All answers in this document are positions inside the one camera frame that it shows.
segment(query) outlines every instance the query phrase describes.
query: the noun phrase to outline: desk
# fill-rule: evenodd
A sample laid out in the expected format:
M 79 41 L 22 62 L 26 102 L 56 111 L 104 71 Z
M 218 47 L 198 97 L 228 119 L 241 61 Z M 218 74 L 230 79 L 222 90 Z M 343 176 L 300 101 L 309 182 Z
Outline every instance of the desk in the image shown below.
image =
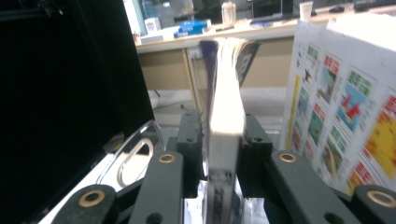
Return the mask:
M 396 7 L 379 7 L 370 12 L 396 15 Z M 311 22 L 325 26 L 328 20 L 354 13 L 352 7 L 347 7 L 344 13 L 319 12 Z M 240 21 L 232 30 L 136 45 L 136 48 L 150 90 L 190 89 L 195 106 L 201 109 L 199 98 L 204 97 L 205 81 L 202 77 L 205 76 L 205 65 L 196 56 L 199 41 L 215 37 L 262 41 L 243 87 L 286 87 L 296 25 L 297 20 L 290 20 L 278 22 L 272 27 L 253 28 L 249 26 L 249 21 Z

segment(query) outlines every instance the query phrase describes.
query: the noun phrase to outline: gray floor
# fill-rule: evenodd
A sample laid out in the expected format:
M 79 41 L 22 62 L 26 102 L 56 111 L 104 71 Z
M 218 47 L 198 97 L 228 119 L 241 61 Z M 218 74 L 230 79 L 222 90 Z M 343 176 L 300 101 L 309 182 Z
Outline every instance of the gray floor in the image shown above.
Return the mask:
M 157 92 L 149 91 L 149 96 L 166 144 L 170 136 L 177 136 L 181 116 L 186 111 L 194 109 L 194 104 L 189 90 Z M 245 111 L 256 117 L 272 138 L 276 148 L 280 141 L 285 96 L 286 88 L 241 89 Z

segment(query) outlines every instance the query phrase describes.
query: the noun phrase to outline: white cup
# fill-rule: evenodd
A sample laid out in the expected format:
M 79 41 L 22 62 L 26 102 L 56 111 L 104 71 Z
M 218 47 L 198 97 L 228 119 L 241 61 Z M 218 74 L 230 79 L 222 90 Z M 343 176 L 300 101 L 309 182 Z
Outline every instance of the white cup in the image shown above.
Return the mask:
M 309 21 L 311 19 L 313 1 L 300 3 L 300 20 Z

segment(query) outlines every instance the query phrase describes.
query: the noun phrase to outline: computer monitor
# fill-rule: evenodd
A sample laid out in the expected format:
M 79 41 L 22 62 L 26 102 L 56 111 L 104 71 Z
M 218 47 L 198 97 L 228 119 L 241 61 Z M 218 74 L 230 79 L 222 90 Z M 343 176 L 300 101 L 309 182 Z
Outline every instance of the computer monitor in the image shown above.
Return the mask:
M 0 219 L 22 223 L 59 202 L 113 136 L 154 116 L 121 0 L 9 2 L 19 4 L 0 7 Z

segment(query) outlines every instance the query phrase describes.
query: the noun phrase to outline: bottle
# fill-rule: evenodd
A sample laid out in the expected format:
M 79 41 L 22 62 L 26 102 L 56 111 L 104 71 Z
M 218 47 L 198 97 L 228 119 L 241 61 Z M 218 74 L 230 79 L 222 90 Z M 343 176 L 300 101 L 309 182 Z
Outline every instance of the bottle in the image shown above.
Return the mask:
M 151 0 L 143 0 L 142 7 L 143 11 L 145 12 L 146 19 L 157 17 L 157 12 L 155 11 Z
M 236 22 L 236 6 L 231 1 L 226 1 L 221 5 L 221 15 L 224 27 L 231 27 Z

